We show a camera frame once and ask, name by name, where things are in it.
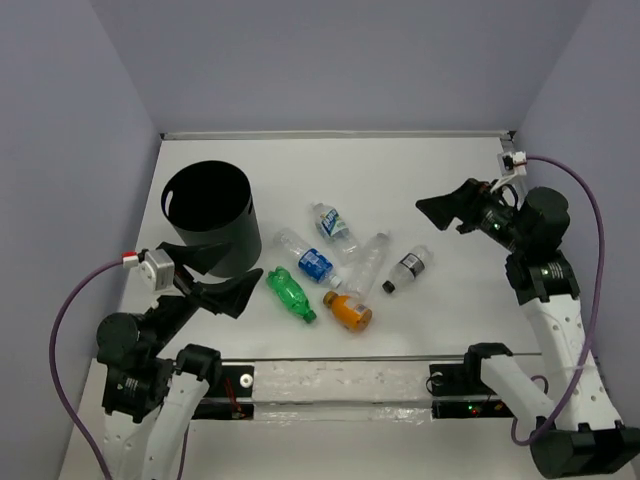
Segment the clear bottle dark blue label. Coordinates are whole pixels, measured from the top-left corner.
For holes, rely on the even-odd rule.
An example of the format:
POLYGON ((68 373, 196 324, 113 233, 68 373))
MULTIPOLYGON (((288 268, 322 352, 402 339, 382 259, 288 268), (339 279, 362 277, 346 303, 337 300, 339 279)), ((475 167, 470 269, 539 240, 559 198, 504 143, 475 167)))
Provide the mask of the clear bottle dark blue label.
POLYGON ((334 265, 296 232, 283 228, 274 235, 274 244, 284 251, 298 269, 311 281, 332 289, 342 285, 342 278, 335 273, 334 265))

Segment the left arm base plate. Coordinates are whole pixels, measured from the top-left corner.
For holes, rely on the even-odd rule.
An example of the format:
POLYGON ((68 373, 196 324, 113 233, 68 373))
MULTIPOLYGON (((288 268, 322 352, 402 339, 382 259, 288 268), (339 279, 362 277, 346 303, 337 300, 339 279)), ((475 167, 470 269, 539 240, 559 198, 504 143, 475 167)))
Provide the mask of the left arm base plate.
POLYGON ((245 421, 254 417, 255 364, 224 361, 219 382, 197 406, 193 420, 245 421))

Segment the clear bottle blue white label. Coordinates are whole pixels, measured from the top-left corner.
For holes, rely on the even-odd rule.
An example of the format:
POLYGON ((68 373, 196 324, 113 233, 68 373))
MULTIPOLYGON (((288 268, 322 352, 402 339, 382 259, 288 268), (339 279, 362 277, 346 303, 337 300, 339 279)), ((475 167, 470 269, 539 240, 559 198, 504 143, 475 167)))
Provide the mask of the clear bottle blue white label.
POLYGON ((360 244, 339 211, 326 203, 311 204, 314 225, 337 259, 344 265, 353 264, 360 244))

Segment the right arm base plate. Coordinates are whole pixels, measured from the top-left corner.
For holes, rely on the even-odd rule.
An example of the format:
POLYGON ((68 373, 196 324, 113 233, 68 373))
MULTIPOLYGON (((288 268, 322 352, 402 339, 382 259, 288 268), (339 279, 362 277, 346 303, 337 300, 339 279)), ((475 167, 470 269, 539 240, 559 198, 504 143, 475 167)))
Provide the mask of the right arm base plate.
POLYGON ((425 387, 431 396, 431 412, 435 420, 513 417, 496 393, 469 379, 463 363, 431 364, 425 387))

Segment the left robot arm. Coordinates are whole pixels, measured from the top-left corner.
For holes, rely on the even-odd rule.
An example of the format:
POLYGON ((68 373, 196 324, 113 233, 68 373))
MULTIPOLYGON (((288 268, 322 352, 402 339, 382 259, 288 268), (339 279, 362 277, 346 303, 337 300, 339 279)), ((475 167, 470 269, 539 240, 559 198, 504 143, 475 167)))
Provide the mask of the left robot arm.
POLYGON ((260 268, 221 283, 203 283, 231 251, 227 242, 123 254, 119 266, 138 269, 155 303, 143 313, 116 312, 96 332, 97 361, 107 369, 100 462, 107 479, 165 479, 198 404, 221 383, 219 351, 197 344, 173 359, 161 351, 200 310, 238 318, 260 280, 260 268))

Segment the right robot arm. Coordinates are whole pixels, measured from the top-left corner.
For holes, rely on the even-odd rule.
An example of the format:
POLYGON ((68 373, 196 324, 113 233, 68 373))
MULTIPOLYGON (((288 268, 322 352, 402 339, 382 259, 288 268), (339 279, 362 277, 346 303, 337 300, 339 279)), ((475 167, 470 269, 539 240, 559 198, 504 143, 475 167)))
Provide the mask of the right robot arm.
POLYGON ((417 201, 440 230, 455 219, 460 233, 480 231, 505 247, 507 280, 541 350, 547 390, 501 343, 468 348, 460 368, 470 391, 489 388, 514 416, 512 440, 528 447, 546 479, 613 474, 639 453, 639 431, 623 423, 596 363, 586 351, 580 289, 560 250, 570 216, 559 192, 536 187, 518 206, 499 187, 475 179, 417 201))

